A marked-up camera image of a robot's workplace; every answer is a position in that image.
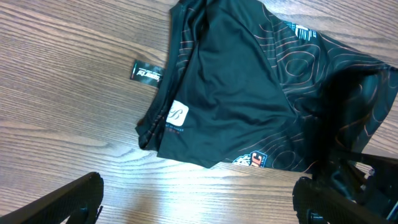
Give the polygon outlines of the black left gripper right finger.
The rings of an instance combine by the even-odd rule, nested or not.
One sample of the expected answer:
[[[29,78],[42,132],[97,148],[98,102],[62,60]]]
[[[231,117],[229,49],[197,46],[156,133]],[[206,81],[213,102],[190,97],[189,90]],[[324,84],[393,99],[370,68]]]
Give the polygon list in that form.
[[[322,184],[301,177],[292,193],[300,224],[383,224],[389,221]]]

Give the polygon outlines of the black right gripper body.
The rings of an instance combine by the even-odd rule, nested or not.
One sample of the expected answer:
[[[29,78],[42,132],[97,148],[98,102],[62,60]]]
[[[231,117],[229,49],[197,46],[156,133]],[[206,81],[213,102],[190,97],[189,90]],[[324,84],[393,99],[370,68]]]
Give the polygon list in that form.
[[[397,220],[397,159],[331,151],[313,177],[387,221]]]

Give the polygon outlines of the black patterned sports jersey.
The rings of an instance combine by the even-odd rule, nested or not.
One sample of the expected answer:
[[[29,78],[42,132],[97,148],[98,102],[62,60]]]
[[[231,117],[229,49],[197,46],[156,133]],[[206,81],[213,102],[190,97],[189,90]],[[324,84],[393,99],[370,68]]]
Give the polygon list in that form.
[[[310,172],[333,150],[361,152],[397,95],[397,69],[282,21],[259,1],[180,1],[169,61],[136,126],[141,149]]]

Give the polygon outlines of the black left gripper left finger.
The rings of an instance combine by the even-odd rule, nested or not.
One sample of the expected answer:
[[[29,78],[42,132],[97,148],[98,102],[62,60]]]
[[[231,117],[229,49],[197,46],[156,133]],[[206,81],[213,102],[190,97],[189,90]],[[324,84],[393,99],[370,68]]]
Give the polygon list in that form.
[[[104,180],[90,172],[1,217],[1,223],[95,224],[102,212]]]

